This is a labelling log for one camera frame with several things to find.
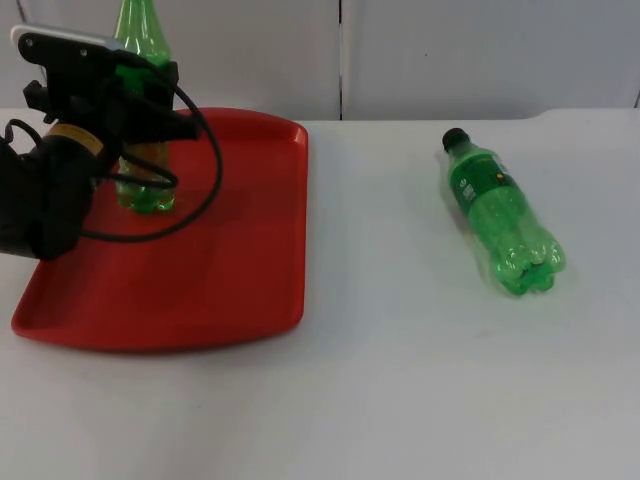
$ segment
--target black cable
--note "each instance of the black cable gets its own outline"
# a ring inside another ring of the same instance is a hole
[[[2,138],[2,141],[7,145],[13,142],[13,127],[18,127],[20,130],[23,130],[27,135],[29,135],[29,137],[31,137],[31,140],[33,140],[33,143],[36,144],[36,147],[39,147],[42,143],[42,137],[31,125],[23,122],[22,120],[18,120],[17,118],[12,118],[11,120],[9,120],[9,123],[7,123],[7,126],[4,127],[4,138],[0,137]]]
[[[134,177],[133,175],[125,175],[122,173],[105,173],[98,177],[95,177],[99,180],[114,180],[121,183],[138,185],[140,187],[148,187],[148,188],[159,188],[161,190],[168,190],[171,188],[176,188],[179,183],[178,177],[176,177],[172,172],[166,170],[162,167],[159,167],[151,162],[147,162],[140,157],[135,156],[132,153],[129,153],[125,150],[124,146],[120,148],[122,153],[122,158],[124,158],[127,162],[135,165],[136,167],[143,168],[144,170],[155,173],[159,177],[162,177],[164,181],[158,180],[144,180],[138,177]]]
[[[198,109],[198,107],[191,100],[191,98],[189,98],[189,96],[186,93],[184,93],[184,91],[178,85],[174,85],[173,82],[171,82],[165,76],[164,72],[161,69],[159,69],[152,63],[148,62],[147,60],[143,59],[142,57],[139,57],[134,53],[126,52],[124,50],[119,50],[117,52],[114,52],[114,55],[120,62],[125,64],[125,66],[131,66],[134,68],[145,68],[147,70],[150,70],[160,81],[162,81],[162,83],[164,83],[165,85],[168,85],[174,91],[174,93],[184,102],[184,104],[189,108],[189,110],[191,111],[191,115],[198,121],[198,123],[200,123],[205,134],[207,135],[207,138],[209,139],[209,143],[211,144],[211,147],[213,148],[213,151],[216,156],[216,178],[211,190],[209,191],[209,194],[196,209],[194,209],[189,215],[185,216],[179,222],[167,228],[159,230],[157,232],[148,233],[144,235],[118,235],[118,234],[110,234],[110,233],[102,233],[102,232],[93,232],[89,230],[83,230],[81,232],[81,236],[83,237],[92,238],[94,240],[101,240],[105,242],[117,242],[117,243],[150,242],[182,230],[186,226],[193,223],[193,221],[196,220],[200,215],[202,215],[207,210],[207,208],[209,208],[209,206],[213,203],[215,198],[218,196],[218,192],[220,191],[220,188],[222,187],[222,179],[224,176],[222,150],[220,148],[220,144],[218,143],[218,139],[216,138],[215,134],[211,130],[211,127],[209,127],[209,124],[207,123],[206,118],[204,118],[204,115],[202,115],[202,112]]]

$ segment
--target table surface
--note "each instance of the table surface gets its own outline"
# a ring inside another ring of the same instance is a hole
[[[288,335],[171,356],[33,343],[10,319],[35,262],[0,257],[0,476],[637,480],[640,111],[304,126]],[[443,187],[452,126],[501,153],[563,244],[547,294],[485,279]]]

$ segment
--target red tray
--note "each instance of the red tray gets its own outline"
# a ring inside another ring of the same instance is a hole
[[[98,350],[228,345],[294,328],[302,318],[307,132],[256,112],[204,111],[224,154],[222,190],[185,230],[134,245],[83,239],[41,262],[13,316],[21,336]],[[141,216],[117,206],[114,187],[94,199],[87,228],[148,233],[202,201],[215,176],[204,140],[172,145],[177,204]]]

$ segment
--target green plastic bottle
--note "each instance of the green plastic bottle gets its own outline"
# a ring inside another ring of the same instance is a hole
[[[171,49],[162,33],[153,0],[123,0],[114,37],[125,48],[162,67],[171,61]],[[147,70],[120,67],[118,73],[124,78],[130,92],[142,96],[144,79],[153,75]],[[169,168],[169,144],[129,145],[130,153],[163,168]],[[156,174],[138,168],[120,159],[120,173],[148,180],[161,180]],[[137,185],[117,183],[116,192],[120,205],[139,213],[167,211],[175,203],[175,191]]]
[[[442,143],[451,159],[449,185],[489,251],[497,280],[514,295],[549,290],[565,266],[564,253],[500,158],[471,143],[459,128],[449,130]]]

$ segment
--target black bottle cap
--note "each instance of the black bottle cap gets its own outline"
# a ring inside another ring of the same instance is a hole
[[[452,128],[442,137],[442,145],[447,152],[460,142],[468,141],[469,135],[467,135],[467,132],[465,132],[461,128]]]

